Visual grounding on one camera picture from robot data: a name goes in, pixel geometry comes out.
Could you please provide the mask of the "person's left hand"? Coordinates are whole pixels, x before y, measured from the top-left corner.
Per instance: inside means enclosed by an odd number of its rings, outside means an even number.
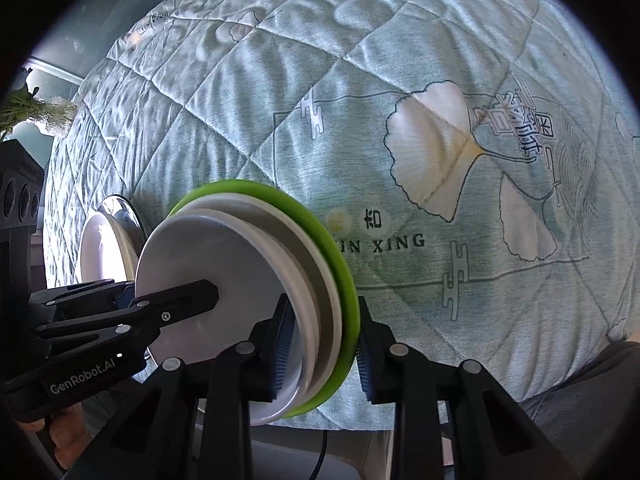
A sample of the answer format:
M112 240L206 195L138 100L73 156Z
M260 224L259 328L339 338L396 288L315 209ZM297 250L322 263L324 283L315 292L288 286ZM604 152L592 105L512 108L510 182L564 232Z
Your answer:
M43 419L35 422L17 422L21 430L33 434L43 430L47 425ZM82 404L75 403L63 408L52 416L48 426L48 434L54 444L55 459L63 469L69 470L92 440Z

